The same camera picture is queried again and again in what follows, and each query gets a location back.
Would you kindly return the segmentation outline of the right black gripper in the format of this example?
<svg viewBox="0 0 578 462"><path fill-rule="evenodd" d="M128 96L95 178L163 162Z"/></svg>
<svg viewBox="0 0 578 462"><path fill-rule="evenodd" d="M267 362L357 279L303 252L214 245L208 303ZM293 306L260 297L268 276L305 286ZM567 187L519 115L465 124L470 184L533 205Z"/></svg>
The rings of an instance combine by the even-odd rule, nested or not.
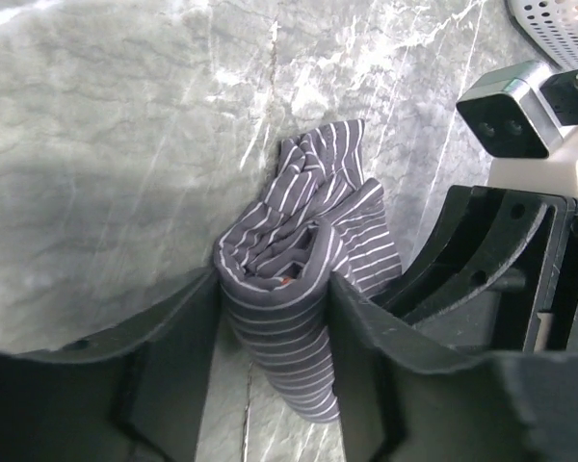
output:
<svg viewBox="0 0 578 462"><path fill-rule="evenodd" d="M451 187L422 250L375 302L451 347L578 351L578 199Z"/></svg>

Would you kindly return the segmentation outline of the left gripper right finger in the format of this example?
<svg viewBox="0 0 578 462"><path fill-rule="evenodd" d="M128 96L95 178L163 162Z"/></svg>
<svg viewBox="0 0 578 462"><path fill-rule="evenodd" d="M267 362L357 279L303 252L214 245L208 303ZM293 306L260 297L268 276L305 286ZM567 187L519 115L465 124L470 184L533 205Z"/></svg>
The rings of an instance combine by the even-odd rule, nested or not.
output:
<svg viewBox="0 0 578 462"><path fill-rule="evenodd" d="M578 461L578 354L442 346L340 277L328 330L350 461Z"/></svg>

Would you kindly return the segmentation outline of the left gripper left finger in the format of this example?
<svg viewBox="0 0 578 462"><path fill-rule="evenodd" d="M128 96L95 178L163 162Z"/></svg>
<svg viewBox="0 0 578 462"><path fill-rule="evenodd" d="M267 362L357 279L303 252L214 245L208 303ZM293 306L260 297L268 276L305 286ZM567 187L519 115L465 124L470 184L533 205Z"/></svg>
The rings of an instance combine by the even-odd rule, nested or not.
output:
<svg viewBox="0 0 578 462"><path fill-rule="evenodd" d="M0 461L192 461L219 323L217 278L60 349L0 352Z"/></svg>

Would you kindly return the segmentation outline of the striped grey underwear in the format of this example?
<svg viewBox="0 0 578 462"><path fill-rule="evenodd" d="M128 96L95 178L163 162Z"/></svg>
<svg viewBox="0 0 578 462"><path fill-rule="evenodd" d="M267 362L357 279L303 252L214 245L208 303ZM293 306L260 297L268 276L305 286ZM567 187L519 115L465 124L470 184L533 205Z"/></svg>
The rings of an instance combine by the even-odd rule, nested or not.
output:
<svg viewBox="0 0 578 462"><path fill-rule="evenodd" d="M325 320L328 281L379 294L400 276L381 183L365 176L361 119L281 143L276 173L222 234L213 259L237 339L303 419L338 418Z"/></svg>

